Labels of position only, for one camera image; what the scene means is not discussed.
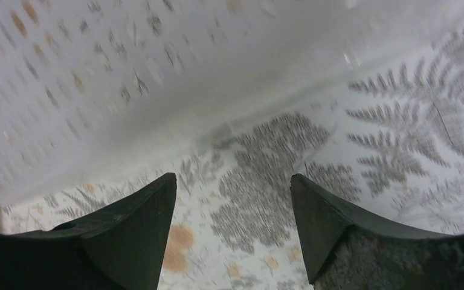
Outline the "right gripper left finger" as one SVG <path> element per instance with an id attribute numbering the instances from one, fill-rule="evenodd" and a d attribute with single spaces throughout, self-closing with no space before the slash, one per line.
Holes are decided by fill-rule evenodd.
<path id="1" fill-rule="evenodd" d="M 156 289 L 176 175 L 49 231 L 0 234 L 0 289 Z"/>

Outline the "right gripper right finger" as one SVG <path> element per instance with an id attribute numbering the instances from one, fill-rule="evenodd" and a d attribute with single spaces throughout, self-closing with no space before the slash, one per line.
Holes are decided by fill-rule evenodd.
<path id="1" fill-rule="evenodd" d="M 291 199 L 314 289 L 464 289 L 464 234 L 391 221 L 301 174 Z"/>

